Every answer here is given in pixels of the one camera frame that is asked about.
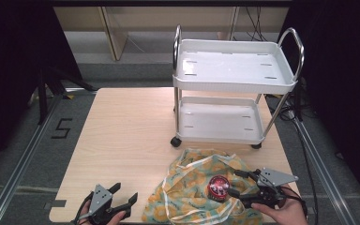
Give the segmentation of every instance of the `caster wheel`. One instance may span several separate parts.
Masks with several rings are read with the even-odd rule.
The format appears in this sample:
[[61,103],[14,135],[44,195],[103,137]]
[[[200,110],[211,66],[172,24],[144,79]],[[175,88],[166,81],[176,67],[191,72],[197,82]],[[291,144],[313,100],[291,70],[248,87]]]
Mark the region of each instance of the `caster wheel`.
[[178,146],[180,146],[180,144],[181,144],[181,140],[180,140],[180,139],[178,139],[178,138],[176,138],[176,137],[174,137],[174,138],[171,139],[171,145],[172,145],[173,147],[178,147]]
[[253,149],[260,149],[261,147],[262,147],[262,144],[261,144],[261,143],[252,144],[252,148],[253,148]]

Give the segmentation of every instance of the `wooden table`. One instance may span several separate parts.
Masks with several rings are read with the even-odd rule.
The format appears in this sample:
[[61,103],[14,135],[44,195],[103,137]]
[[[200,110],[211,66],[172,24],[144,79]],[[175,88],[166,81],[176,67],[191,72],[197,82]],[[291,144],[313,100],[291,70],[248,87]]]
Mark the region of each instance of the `wooden table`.
[[[183,92],[183,96],[216,96],[218,93]],[[53,207],[50,220],[69,222],[83,199],[96,184],[110,188],[117,182],[121,189],[113,195],[114,206],[126,203],[138,192],[132,215],[125,222],[141,222],[148,197],[163,180],[168,166],[186,148],[215,148],[236,154],[252,169],[267,167],[292,173],[276,128],[273,126],[259,150],[247,144],[182,142],[175,148],[174,91],[163,88],[102,88],[97,92],[85,121],[67,172],[57,193],[65,207]],[[255,95],[242,94],[255,98]],[[262,123],[271,118],[266,102],[260,103]],[[297,191],[295,183],[292,188]],[[264,222],[272,222],[264,217]]]

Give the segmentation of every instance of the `human hand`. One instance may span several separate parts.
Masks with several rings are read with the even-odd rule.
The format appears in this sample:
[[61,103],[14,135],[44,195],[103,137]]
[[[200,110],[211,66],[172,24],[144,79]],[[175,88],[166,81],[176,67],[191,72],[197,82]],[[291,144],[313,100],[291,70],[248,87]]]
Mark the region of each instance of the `human hand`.
[[[298,197],[290,189],[289,185],[283,185],[283,192],[285,195]],[[307,225],[305,214],[303,212],[302,204],[294,199],[286,199],[285,203],[279,205],[279,209],[273,209],[265,204],[253,203],[253,209],[256,209],[267,216],[273,218],[279,225]]]
[[[90,200],[86,202],[86,204],[83,206],[82,210],[81,210],[81,215],[85,215],[87,214],[87,212],[89,211],[89,207],[90,207]],[[117,213],[115,216],[113,216],[113,218],[110,220],[110,222],[107,223],[107,225],[118,225],[119,221],[121,221],[121,219],[124,217],[125,215],[125,211],[121,211],[119,213]],[[82,218],[78,221],[79,225],[92,225],[92,223],[89,222],[89,219],[86,218]]]

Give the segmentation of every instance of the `round container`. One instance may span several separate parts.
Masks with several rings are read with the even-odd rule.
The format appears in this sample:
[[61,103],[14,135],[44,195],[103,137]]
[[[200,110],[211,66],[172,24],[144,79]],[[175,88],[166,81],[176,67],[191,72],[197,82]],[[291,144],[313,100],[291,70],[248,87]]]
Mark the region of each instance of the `round container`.
[[227,189],[230,187],[230,182],[222,175],[216,175],[210,179],[207,185],[208,198],[219,203],[226,201]]

